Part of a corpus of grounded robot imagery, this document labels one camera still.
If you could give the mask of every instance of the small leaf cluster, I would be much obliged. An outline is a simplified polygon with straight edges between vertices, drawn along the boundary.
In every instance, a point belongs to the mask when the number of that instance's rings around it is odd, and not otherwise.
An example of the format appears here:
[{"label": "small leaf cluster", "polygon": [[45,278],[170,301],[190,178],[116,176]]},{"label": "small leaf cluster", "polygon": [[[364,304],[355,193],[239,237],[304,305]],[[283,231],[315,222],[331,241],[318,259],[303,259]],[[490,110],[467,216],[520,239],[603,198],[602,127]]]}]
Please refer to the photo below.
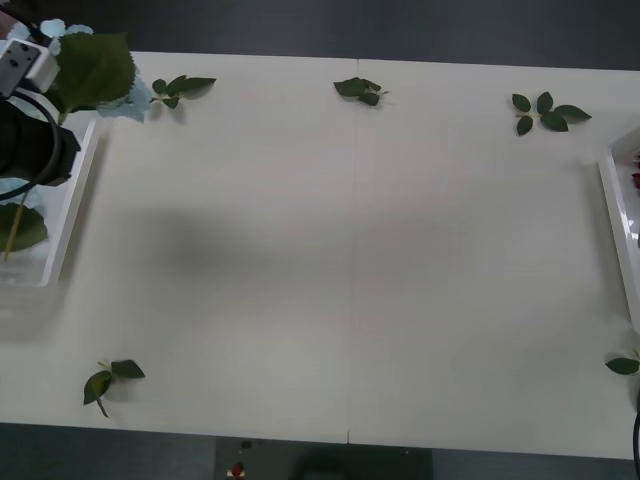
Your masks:
[{"label": "small leaf cluster", "polygon": [[607,368],[618,375],[633,375],[640,369],[640,354],[634,349],[636,358],[618,357],[606,363]]},{"label": "small leaf cluster", "polygon": [[98,365],[104,367],[104,370],[91,375],[87,383],[84,385],[84,405],[96,402],[100,407],[102,414],[109,418],[107,411],[102,405],[101,397],[109,390],[111,384],[118,378],[135,379],[144,378],[144,372],[133,360],[121,360],[119,362],[111,362],[106,365],[98,362]]},{"label": "small leaf cluster", "polygon": [[375,107],[380,101],[380,97],[389,92],[380,92],[382,87],[366,78],[353,77],[344,82],[333,82],[336,90],[343,97],[354,97],[362,103]]},{"label": "small leaf cluster", "polygon": [[158,95],[152,102],[162,102],[167,107],[175,109],[185,93],[194,93],[197,90],[202,90],[209,85],[213,85],[215,81],[215,78],[187,78],[186,75],[180,75],[168,84],[166,81],[158,79],[151,85],[153,91]]},{"label": "small leaf cluster", "polygon": [[568,132],[569,123],[585,122],[591,115],[573,105],[560,105],[553,108],[553,97],[549,92],[544,92],[538,97],[536,109],[538,114],[532,114],[531,103],[524,95],[513,94],[511,97],[513,106],[521,112],[517,116],[521,117],[516,126],[519,136],[526,135],[533,127],[533,118],[540,117],[540,121],[549,130],[554,132]]}]

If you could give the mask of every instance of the light blue flower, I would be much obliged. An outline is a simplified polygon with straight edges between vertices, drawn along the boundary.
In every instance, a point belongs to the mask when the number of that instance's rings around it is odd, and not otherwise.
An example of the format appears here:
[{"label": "light blue flower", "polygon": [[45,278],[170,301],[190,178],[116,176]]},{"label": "light blue flower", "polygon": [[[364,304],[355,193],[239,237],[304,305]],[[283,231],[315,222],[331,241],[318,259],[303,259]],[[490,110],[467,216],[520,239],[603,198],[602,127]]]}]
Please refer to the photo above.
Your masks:
[{"label": "light blue flower", "polygon": [[[91,27],[87,27],[86,25],[71,25],[69,28],[66,28],[64,22],[60,19],[45,20],[40,24],[40,31],[47,37],[52,38],[49,44],[49,51],[55,56],[60,55],[60,37],[73,33],[88,33],[89,35],[93,35],[93,29]],[[7,40],[11,40],[12,38],[27,40],[29,35],[29,29],[24,24],[17,22],[7,35]],[[2,51],[6,43],[6,40],[0,40],[0,51]]]},{"label": "light blue flower", "polygon": [[45,20],[40,24],[40,31],[47,37],[58,38],[65,34],[67,26],[60,19]]},{"label": "light blue flower", "polygon": [[31,35],[31,33],[27,26],[24,23],[17,22],[13,24],[13,28],[11,28],[11,31],[7,35],[7,40],[11,40],[12,38],[26,40],[29,38],[29,35]]},{"label": "light blue flower", "polygon": [[93,28],[87,27],[86,25],[71,25],[67,28],[65,35],[73,35],[74,33],[88,33],[89,35],[93,35]]},{"label": "light blue flower", "polygon": [[[21,178],[0,178],[0,192],[10,192],[11,190],[20,188],[26,183],[28,182],[26,180],[22,180]],[[20,203],[21,200],[22,195],[18,195],[17,197],[0,201],[0,205],[7,205],[9,203]],[[42,198],[40,197],[40,193],[38,193],[38,187],[29,190],[29,195],[27,195],[27,200],[24,204],[26,207],[35,208],[36,210],[39,210],[40,207],[42,207]]]},{"label": "light blue flower", "polygon": [[107,102],[98,107],[102,117],[129,117],[143,123],[144,115],[151,106],[153,92],[138,75],[133,82],[131,91],[124,97]]},{"label": "light blue flower", "polygon": [[67,30],[67,26],[60,19],[45,20],[40,24],[40,31],[47,37],[51,37],[51,43],[49,44],[49,51],[52,55],[60,55],[62,47],[60,46],[60,37],[62,37]]}]

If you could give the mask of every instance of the gray floor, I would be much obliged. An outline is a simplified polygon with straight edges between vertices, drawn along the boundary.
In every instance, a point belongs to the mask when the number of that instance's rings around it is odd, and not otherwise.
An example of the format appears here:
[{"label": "gray floor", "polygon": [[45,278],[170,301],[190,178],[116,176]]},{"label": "gray floor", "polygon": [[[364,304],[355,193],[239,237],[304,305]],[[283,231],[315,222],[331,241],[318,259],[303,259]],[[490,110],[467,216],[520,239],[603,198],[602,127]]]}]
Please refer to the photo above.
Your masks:
[{"label": "gray floor", "polygon": [[620,460],[332,446],[112,430],[0,424],[2,480],[223,480],[242,461],[247,480],[289,480],[310,454],[337,459],[349,480],[631,480]]}]

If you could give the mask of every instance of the large green leaf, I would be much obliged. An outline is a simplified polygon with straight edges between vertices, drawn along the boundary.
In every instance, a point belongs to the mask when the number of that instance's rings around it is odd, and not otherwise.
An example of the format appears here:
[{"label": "large green leaf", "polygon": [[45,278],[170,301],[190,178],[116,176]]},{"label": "large green leaf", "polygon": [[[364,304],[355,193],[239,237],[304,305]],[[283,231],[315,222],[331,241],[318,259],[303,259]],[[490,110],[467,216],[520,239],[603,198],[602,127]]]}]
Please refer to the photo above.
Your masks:
[{"label": "large green leaf", "polygon": [[377,93],[366,92],[360,95],[358,97],[358,100],[360,100],[362,103],[366,103],[367,105],[375,107],[380,101],[380,95],[378,95]]},{"label": "large green leaf", "polygon": [[111,371],[122,378],[144,378],[144,372],[133,360],[111,362]]},{"label": "large green leaf", "polygon": [[153,88],[153,91],[156,92],[158,95],[162,95],[164,92],[167,91],[167,82],[159,78],[158,80],[156,80],[151,84],[151,87]]},{"label": "large green leaf", "polygon": [[568,123],[584,122],[591,118],[584,110],[574,107],[573,105],[560,105],[553,109],[558,115],[564,118]]},{"label": "large green leaf", "polygon": [[517,93],[514,93],[513,95],[511,95],[511,101],[513,102],[513,106],[521,112],[526,113],[531,110],[531,102],[524,95],[518,95]]},{"label": "large green leaf", "polygon": [[549,130],[553,130],[554,132],[568,132],[569,125],[567,125],[567,121],[558,115],[555,112],[547,112],[540,120]]},{"label": "large green leaf", "polygon": [[162,100],[162,103],[164,103],[171,110],[175,110],[178,107],[178,102],[180,102],[180,97],[165,98],[164,100]]},{"label": "large green leaf", "polygon": [[373,83],[371,80],[367,80],[366,78],[363,78],[362,81],[371,90],[374,90],[376,92],[379,92],[380,90],[382,90],[382,87],[380,85],[378,85],[377,83]]},{"label": "large green leaf", "polygon": [[186,75],[180,75],[178,78],[174,78],[173,80],[171,80],[171,82],[169,82],[169,85],[167,85],[167,90],[165,91],[165,93],[170,97],[175,97],[176,95],[178,95],[178,93],[180,93],[180,85],[186,78]]},{"label": "large green leaf", "polygon": [[95,375],[91,375],[84,385],[84,404],[88,405],[93,403],[104,395],[109,389],[112,379],[113,375],[111,375],[111,372],[108,370],[103,370]]},{"label": "large green leaf", "polygon": [[617,373],[618,375],[633,375],[638,372],[640,368],[640,362],[633,358],[615,358],[606,363],[609,370]]},{"label": "large green leaf", "polygon": [[334,82],[336,90],[343,97],[359,97],[367,90],[367,84],[358,77],[350,78],[344,82]]},{"label": "large green leaf", "polygon": [[60,38],[60,46],[52,94],[61,114],[117,100],[131,90],[135,65],[124,34],[74,33]]},{"label": "large green leaf", "polygon": [[[9,203],[0,205],[0,249],[3,249],[9,240],[13,219],[18,213],[18,204]],[[13,244],[11,252],[24,250],[43,242],[47,239],[47,227],[44,224],[44,218],[33,208],[23,207],[18,232]]]},{"label": "large green leaf", "polygon": [[553,97],[549,92],[544,92],[538,97],[538,113],[545,114],[553,107]]},{"label": "large green leaf", "polygon": [[518,121],[518,125],[516,126],[516,130],[518,131],[518,136],[521,137],[526,135],[533,127],[533,118],[529,115],[524,116]]}]

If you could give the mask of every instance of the leaf stem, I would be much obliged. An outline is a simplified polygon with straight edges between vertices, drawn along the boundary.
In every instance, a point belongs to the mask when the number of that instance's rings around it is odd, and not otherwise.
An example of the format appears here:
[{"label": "leaf stem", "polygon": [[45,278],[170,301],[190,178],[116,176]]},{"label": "leaf stem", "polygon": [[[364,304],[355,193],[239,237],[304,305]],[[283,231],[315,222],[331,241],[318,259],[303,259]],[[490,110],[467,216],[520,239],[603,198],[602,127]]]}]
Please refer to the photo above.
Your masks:
[{"label": "leaf stem", "polygon": [[3,260],[6,262],[9,261],[9,252],[11,252],[11,248],[13,247],[13,242],[18,235],[18,227],[20,226],[20,219],[22,218],[22,212],[24,210],[24,202],[27,200],[27,195],[29,195],[29,191],[27,190],[22,195],[22,200],[20,200],[20,205],[18,205],[18,210],[16,211],[16,216],[13,217],[13,224],[11,225],[11,230],[9,232],[9,238],[7,239],[7,243],[4,246]]}]

